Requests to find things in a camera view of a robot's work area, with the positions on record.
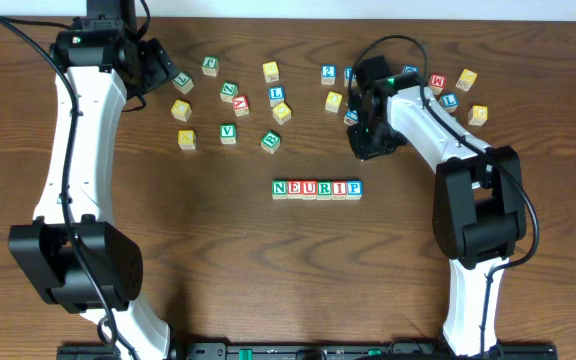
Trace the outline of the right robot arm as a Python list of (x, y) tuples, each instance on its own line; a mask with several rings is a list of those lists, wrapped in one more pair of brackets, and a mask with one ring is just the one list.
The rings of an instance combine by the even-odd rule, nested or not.
[(442, 336), (456, 356), (490, 356), (501, 280), (534, 216), (518, 154), (474, 137), (415, 72), (358, 71), (350, 106), (359, 116), (348, 130), (359, 159), (409, 144), (433, 171), (432, 229), (450, 267)]

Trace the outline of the red I block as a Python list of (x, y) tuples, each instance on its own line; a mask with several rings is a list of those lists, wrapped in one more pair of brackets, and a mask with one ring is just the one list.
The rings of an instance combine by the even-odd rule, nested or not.
[(332, 199), (346, 200), (348, 196), (348, 186), (346, 181), (336, 180), (331, 183)]

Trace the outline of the green R block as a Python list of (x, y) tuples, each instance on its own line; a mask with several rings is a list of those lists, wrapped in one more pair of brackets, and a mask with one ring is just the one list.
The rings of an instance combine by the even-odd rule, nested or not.
[(317, 182), (317, 199), (318, 200), (331, 200), (332, 199), (332, 182), (331, 181), (318, 181)]

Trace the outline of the red U block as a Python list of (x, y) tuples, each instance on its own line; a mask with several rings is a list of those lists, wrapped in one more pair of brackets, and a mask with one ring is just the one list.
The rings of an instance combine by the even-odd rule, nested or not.
[(316, 180), (302, 181), (302, 199), (316, 200), (318, 196), (318, 182)]

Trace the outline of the blue P block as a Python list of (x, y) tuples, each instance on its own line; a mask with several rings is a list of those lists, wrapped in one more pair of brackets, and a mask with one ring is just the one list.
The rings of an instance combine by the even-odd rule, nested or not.
[(348, 180), (347, 185), (347, 200), (359, 200), (363, 196), (363, 182), (360, 180)]

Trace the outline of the red E block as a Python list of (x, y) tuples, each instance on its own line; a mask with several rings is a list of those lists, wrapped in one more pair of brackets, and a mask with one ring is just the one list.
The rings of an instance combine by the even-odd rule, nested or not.
[(288, 199), (301, 199), (303, 197), (303, 181), (302, 180), (288, 180), (287, 181), (287, 198)]

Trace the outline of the green N block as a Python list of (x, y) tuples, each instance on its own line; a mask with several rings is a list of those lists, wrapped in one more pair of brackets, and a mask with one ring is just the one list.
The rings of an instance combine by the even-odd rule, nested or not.
[(272, 198), (274, 200), (281, 200), (287, 198), (287, 181), (286, 180), (273, 180), (272, 181)]

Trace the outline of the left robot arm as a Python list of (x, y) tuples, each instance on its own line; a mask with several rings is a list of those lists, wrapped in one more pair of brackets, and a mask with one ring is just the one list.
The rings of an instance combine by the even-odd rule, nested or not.
[(9, 249), (42, 300), (93, 322), (105, 347), (58, 356), (177, 359), (171, 327), (142, 294), (139, 246), (114, 225), (112, 168), (126, 102), (177, 75), (132, 16), (104, 11), (75, 21), (50, 47), (58, 110), (49, 171), (32, 223)]

